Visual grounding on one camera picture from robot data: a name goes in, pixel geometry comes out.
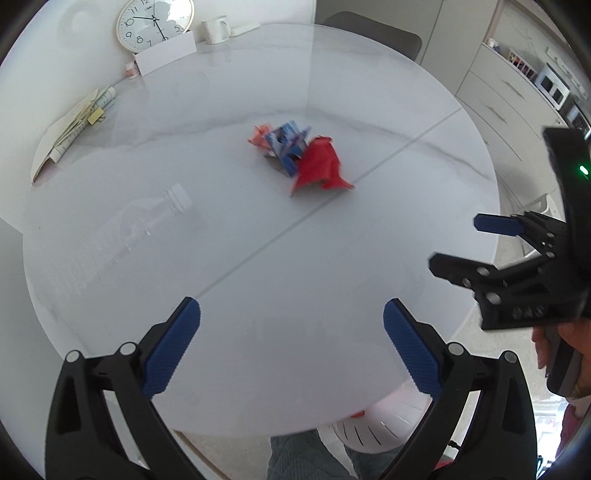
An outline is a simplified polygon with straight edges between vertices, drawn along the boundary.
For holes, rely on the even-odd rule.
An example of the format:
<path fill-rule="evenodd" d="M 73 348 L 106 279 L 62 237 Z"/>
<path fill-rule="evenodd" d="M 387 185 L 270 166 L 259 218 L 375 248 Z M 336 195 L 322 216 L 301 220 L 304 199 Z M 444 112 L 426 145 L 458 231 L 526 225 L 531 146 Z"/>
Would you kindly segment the person's right hand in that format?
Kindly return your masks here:
<path fill-rule="evenodd" d="M 558 325 L 558 333 L 566 343 L 582 355 L 580 374 L 571 397 L 583 398 L 589 396 L 591 389 L 590 320 L 580 318 L 573 322 L 561 323 Z M 538 368 L 546 368 L 550 360 L 551 349 L 543 327 L 533 328 L 532 341 L 535 345 Z"/>

